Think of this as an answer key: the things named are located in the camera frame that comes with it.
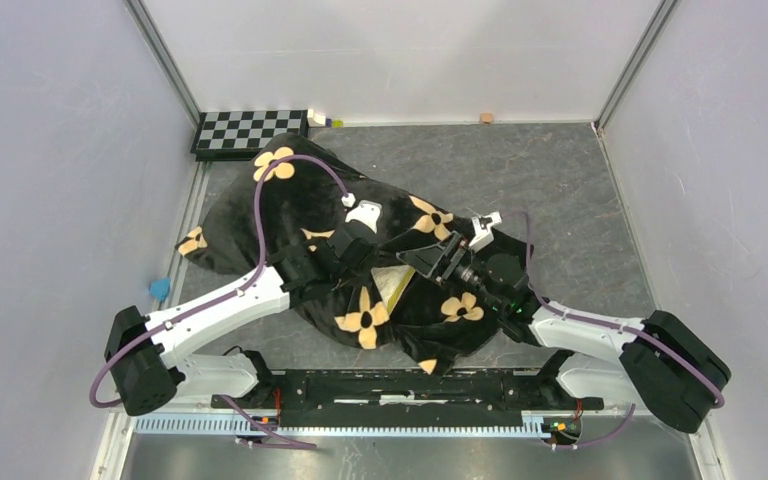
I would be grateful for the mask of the black floral pillowcase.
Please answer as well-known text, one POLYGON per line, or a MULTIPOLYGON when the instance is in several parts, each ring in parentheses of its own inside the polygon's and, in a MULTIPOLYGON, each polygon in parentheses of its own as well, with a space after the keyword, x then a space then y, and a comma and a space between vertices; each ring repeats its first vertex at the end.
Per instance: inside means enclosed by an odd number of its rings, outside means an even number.
MULTIPOLYGON (((177 243, 191 263, 220 275, 253 270, 261 251, 296 244, 315 250, 344 220, 341 197, 351 192, 382 206, 373 268, 400 266, 396 253, 434 244, 453 233, 473 236, 458 216, 399 187, 373 180, 331 151, 296 134, 270 141, 177 243)), ((371 271, 297 313, 326 337, 358 349, 394 344, 430 375, 447 373, 475 353, 500 326, 493 312, 458 287, 415 274, 392 314, 371 271)))

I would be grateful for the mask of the white yellow pillow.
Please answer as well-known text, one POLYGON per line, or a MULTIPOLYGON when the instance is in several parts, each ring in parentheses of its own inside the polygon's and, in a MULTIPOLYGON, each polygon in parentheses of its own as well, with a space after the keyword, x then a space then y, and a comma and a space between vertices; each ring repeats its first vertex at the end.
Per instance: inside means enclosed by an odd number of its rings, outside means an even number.
POLYGON ((387 312, 392 314, 416 271, 410 266, 400 265, 372 268, 371 273, 387 312))

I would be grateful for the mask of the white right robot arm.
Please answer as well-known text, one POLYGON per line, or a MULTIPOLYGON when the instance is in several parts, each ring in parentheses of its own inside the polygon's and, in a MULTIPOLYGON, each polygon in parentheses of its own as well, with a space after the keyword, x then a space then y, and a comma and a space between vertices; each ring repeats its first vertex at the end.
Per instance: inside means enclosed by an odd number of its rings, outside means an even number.
POLYGON ((575 397, 616 399, 694 433, 724 407, 729 367, 675 314, 628 318, 564 306, 534 290, 530 254, 529 246, 485 254, 456 234, 396 257, 435 284, 474 295, 514 340, 563 353, 558 369, 537 382, 540 400, 551 408, 575 397))

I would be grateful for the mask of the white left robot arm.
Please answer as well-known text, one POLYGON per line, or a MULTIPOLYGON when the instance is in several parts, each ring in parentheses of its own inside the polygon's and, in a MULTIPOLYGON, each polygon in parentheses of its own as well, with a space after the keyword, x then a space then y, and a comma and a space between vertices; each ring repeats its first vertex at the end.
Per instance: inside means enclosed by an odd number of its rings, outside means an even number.
POLYGON ((315 250, 285 247, 266 265, 178 307, 147 315, 135 306, 120 310, 104 352, 118 404, 130 416, 203 395, 266 405, 274 381, 251 356, 204 356, 198 349, 254 320, 320 301, 367 273, 376 257, 377 232, 371 220, 348 220, 315 250))

